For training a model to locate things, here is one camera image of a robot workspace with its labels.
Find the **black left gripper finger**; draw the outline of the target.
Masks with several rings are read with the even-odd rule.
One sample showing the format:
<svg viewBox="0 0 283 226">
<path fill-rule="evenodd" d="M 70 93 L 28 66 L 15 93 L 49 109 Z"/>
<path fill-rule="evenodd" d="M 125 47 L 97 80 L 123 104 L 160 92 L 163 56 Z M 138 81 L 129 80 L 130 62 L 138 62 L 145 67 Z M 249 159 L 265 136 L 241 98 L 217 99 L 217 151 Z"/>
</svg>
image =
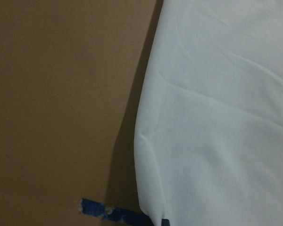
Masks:
<svg viewBox="0 0 283 226">
<path fill-rule="evenodd" d="M 168 219 L 162 219 L 161 226 L 170 226 L 170 221 Z"/>
</svg>

